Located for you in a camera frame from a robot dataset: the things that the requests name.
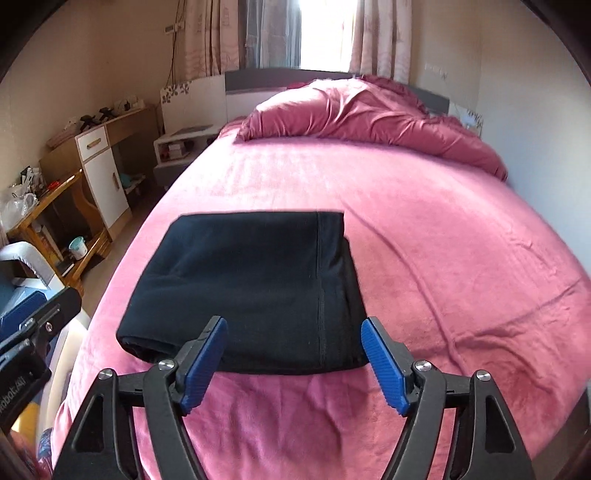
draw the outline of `drawer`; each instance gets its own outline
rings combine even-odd
[[[76,138],[82,161],[88,160],[92,155],[103,151],[109,146],[105,127],[95,128]]]

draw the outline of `white wall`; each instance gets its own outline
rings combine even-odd
[[[158,103],[176,0],[69,0],[0,83],[0,189],[37,164],[70,117],[129,95]]]
[[[411,85],[476,109],[480,29],[478,0],[413,0]],[[438,75],[425,70],[426,63],[447,72],[447,85]]]
[[[482,138],[509,184],[591,272],[591,86],[519,0],[480,0]]]

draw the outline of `window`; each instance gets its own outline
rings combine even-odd
[[[348,72],[357,0],[300,0],[300,9],[300,68]]]

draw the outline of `desk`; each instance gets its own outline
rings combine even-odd
[[[24,240],[25,242],[33,244],[47,260],[47,263],[51,265],[61,282],[68,287],[74,287],[76,290],[78,290],[80,296],[84,295],[84,289],[82,287],[80,276],[90,262],[90,259],[95,254],[106,258],[109,251],[111,250],[111,240],[109,240],[107,230],[103,226],[99,210],[86,199],[86,196],[82,191],[83,179],[84,172],[82,172],[82,170],[79,170],[68,179],[65,179],[65,181],[60,183],[59,187],[44,194],[39,199],[39,204],[33,209],[33,211],[30,212],[20,222],[18,222],[9,232],[7,232],[7,235],[10,239]],[[65,277],[63,277],[52,262],[50,251],[45,246],[38,233],[36,233],[36,231],[33,229],[31,223],[42,214],[43,210],[49,207],[51,203],[66,190],[69,190],[72,193],[74,205],[86,219],[93,238],[86,244],[88,253],[81,260],[74,262],[74,267],[66,274]]]
[[[62,143],[39,164],[47,183],[82,169],[92,201],[111,239],[131,220],[119,173],[153,177],[154,140],[158,124],[154,107],[125,113]]]

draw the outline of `black folded cloth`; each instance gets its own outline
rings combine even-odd
[[[306,375],[361,367],[366,317],[341,212],[178,218],[146,266],[117,330],[157,362],[228,321],[218,370]]]

